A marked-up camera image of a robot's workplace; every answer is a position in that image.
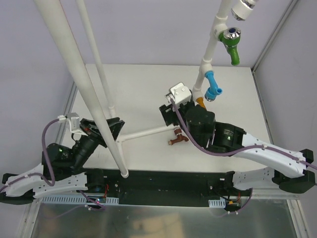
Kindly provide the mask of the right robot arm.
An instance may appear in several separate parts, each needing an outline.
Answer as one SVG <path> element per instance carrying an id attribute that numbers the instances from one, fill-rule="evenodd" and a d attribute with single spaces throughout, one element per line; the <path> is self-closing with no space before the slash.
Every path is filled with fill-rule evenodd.
<path id="1" fill-rule="evenodd" d="M 223 183 L 227 195 L 251 188 L 279 188 L 303 194 L 317 185 L 315 173 L 308 170 L 314 161 L 309 149 L 291 151 L 266 143 L 235 125 L 215 120 L 215 114 L 187 103 L 176 107 L 162 105 L 159 111 L 167 126 L 179 126 L 200 151 L 218 157 L 237 157 L 262 164 L 264 168 L 228 172 Z"/>

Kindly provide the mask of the brown water faucet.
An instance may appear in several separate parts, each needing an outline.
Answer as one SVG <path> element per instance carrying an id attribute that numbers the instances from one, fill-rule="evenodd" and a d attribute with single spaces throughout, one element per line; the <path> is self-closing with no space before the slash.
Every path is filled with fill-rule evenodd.
<path id="1" fill-rule="evenodd" d="M 176 136 L 175 139 L 171 139 L 168 141 L 168 144 L 169 145 L 173 145 L 175 143 L 179 143 L 179 142 L 182 142 L 182 141 L 185 141 L 185 142 L 188 142 L 189 139 L 187 136 L 183 135 L 182 133 L 182 129 L 181 128 L 177 128 L 174 130 L 174 134 Z"/>

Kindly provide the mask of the white PVC pipe frame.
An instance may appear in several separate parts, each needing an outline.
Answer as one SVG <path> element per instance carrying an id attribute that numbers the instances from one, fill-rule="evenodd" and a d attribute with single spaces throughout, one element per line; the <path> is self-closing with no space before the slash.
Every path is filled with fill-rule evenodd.
<path id="1" fill-rule="evenodd" d="M 123 157 L 120 155 L 116 142 L 110 132 L 106 117 L 96 95 L 92 81 L 89 77 L 80 50 L 64 13 L 63 7 L 58 0 L 37 0 L 35 1 L 38 11 L 40 12 L 67 68 L 73 77 L 73 80 L 89 110 L 91 116 L 95 120 L 101 135 L 106 142 L 116 165 L 121 172 L 123 178 L 129 176 L 129 171 L 124 163 Z M 201 86 L 205 78 L 205 73 L 213 71 L 211 66 L 211 58 L 218 41 L 214 31 L 210 33 L 210 40 L 201 61 L 199 68 L 199 76 L 193 87 L 193 99 L 202 97 Z"/>

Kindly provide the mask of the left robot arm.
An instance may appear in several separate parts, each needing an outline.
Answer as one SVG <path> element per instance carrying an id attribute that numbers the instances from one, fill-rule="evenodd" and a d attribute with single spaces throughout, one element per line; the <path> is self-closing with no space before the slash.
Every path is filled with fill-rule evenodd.
<path id="1" fill-rule="evenodd" d="M 96 123 L 81 119 L 79 131 L 81 136 L 71 148 L 43 142 L 42 161 L 38 166 L 20 175 L 4 174 L 0 201 L 25 205 L 52 193 L 70 191 L 102 193 L 104 199 L 109 195 L 118 196 L 119 172 L 111 172 L 108 178 L 103 169 L 84 168 L 99 146 L 107 147 Z"/>

